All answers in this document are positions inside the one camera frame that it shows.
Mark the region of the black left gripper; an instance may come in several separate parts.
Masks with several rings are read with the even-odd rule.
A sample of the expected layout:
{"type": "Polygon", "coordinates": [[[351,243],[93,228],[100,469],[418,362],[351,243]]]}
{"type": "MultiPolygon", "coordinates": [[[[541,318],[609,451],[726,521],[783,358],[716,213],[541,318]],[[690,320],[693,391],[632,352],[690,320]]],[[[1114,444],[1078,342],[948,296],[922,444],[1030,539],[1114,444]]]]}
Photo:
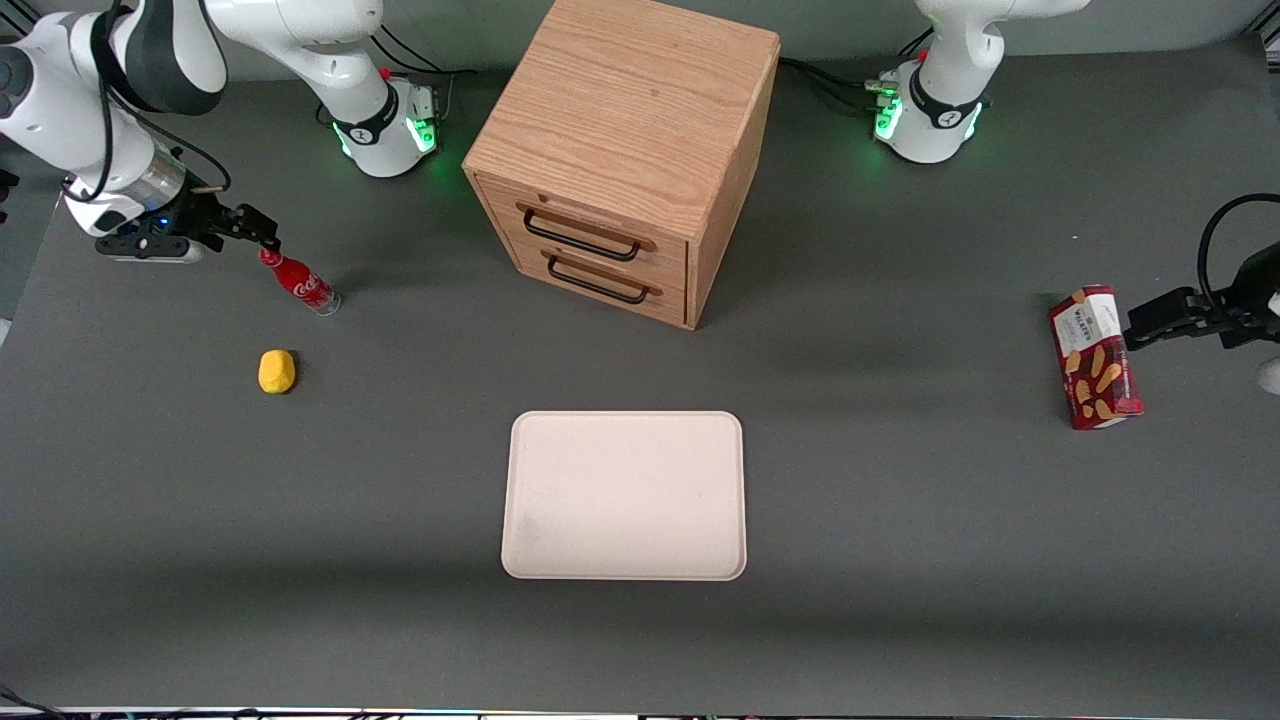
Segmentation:
{"type": "Polygon", "coordinates": [[[1215,334],[1213,323],[1228,319],[1219,337],[1224,350],[1256,341],[1279,342],[1279,243],[1243,261],[1230,286],[1217,293],[1192,287],[1170,290],[1158,304],[1143,304],[1128,313],[1125,343],[1137,352],[1157,342],[1215,334]]]}

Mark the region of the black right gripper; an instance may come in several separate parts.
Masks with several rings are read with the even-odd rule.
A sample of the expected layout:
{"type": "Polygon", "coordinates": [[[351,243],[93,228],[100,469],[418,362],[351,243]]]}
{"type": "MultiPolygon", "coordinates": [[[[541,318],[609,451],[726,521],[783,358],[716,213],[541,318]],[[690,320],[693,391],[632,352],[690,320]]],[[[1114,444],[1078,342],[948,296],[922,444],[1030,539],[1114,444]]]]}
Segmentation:
{"type": "Polygon", "coordinates": [[[256,208],[228,208],[215,193],[182,193],[168,205],[127,222],[120,237],[138,247],[223,247],[225,237],[253,237],[269,252],[280,252],[278,224],[256,208]]]}

